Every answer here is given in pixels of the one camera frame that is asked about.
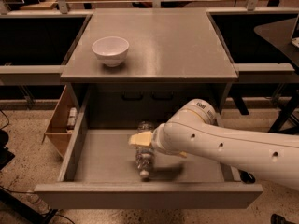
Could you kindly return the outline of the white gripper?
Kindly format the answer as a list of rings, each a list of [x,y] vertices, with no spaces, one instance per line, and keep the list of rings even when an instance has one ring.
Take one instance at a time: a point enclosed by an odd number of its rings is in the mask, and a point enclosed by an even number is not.
[[[167,142],[164,138],[164,126],[165,124],[162,123],[153,131],[153,133],[151,131],[146,131],[134,134],[130,137],[128,144],[134,147],[149,147],[151,144],[156,151],[164,155],[179,156],[186,159],[188,156],[186,152],[179,152],[178,150],[166,146]]]

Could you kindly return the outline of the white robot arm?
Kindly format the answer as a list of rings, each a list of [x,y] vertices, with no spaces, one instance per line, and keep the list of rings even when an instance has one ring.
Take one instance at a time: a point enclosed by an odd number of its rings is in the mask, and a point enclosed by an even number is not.
[[[298,135],[222,128],[215,120],[210,103],[193,99],[154,131],[132,135],[129,144],[165,155],[208,158],[299,190]]]

